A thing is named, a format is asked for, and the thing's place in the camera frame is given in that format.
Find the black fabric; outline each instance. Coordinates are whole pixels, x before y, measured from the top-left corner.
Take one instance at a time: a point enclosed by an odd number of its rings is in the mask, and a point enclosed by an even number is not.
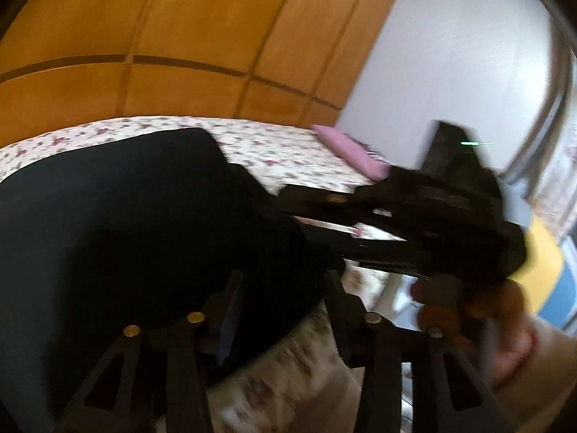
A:
[[[57,154],[0,183],[0,398],[24,433],[48,433],[128,324],[165,327],[248,288],[233,372],[287,334],[342,260],[305,240],[204,130]]]

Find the yellow fabric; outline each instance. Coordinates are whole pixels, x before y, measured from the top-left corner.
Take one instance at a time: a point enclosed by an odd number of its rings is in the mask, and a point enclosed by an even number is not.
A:
[[[563,255],[555,239],[535,215],[525,233],[525,243],[527,262],[511,278],[523,287],[529,314],[538,314],[557,285],[563,269]]]

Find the bed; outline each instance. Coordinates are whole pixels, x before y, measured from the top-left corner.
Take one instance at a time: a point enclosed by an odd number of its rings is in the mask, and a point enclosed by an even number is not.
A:
[[[217,140],[231,163],[240,163],[276,193],[288,183],[351,191],[369,183],[316,140],[310,130],[233,119],[132,117],[92,122],[49,132],[0,149],[0,180],[42,158],[64,151],[122,140],[154,131],[201,127]],[[392,238],[358,226],[359,237]],[[345,289],[367,307],[379,297],[387,275],[347,263]],[[285,429],[295,412],[342,370],[328,318],[321,306],[279,344],[209,389],[216,432]]]

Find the white wall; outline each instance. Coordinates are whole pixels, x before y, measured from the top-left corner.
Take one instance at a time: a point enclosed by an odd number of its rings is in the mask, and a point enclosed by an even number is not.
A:
[[[432,119],[474,127],[503,169],[548,84],[550,18],[539,0],[397,0],[338,128],[417,167]]]

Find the silver screw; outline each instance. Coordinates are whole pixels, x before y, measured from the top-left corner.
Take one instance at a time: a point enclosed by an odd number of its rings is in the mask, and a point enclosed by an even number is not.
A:
[[[367,324],[378,324],[382,320],[381,315],[376,312],[367,312],[367,314],[365,314],[365,322]]]
[[[435,325],[432,325],[431,327],[429,327],[427,329],[427,334],[429,334],[429,337],[431,337],[431,338],[443,338],[443,337],[445,337],[445,332],[443,332],[440,327],[437,327]]]

